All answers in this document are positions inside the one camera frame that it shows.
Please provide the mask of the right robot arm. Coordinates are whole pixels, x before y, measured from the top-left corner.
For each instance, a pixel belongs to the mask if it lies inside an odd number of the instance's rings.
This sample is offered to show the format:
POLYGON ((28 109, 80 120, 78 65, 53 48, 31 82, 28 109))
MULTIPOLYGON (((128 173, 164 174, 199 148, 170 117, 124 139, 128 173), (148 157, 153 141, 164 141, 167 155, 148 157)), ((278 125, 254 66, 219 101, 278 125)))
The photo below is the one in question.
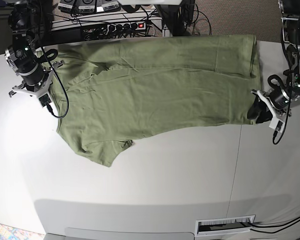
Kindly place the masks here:
POLYGON ((9 91, 9 97, 16 93, 25 93, 40 97, 48 92, 48 80, 55 75, 61 63, 53 62, 58 55, 56 49, 42 50, 38 57, 36 50, 42 49, 42 40, 49 32, 50 26, 40 0, 9 0, 13 11, 8 17, 8 24, 12 30, 12 45, 4 53, 5 60, 17 76, 22 78, 20 85, 9 91))

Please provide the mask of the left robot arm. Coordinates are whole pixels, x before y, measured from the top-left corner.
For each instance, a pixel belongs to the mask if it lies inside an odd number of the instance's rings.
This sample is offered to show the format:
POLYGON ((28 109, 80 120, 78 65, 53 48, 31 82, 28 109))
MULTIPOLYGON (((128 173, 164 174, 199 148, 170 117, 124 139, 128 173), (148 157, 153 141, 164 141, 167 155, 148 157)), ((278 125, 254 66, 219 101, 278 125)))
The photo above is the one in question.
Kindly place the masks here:
POLYGON ((290 112, 288 105, 300 98, 300 0, 280 0, 280 43, 288 69, 283 72, 286 80, 276 74, 267 78, 268 91, 252 90, 254 102, 247 113, 256 123, 285 123, 290 112))

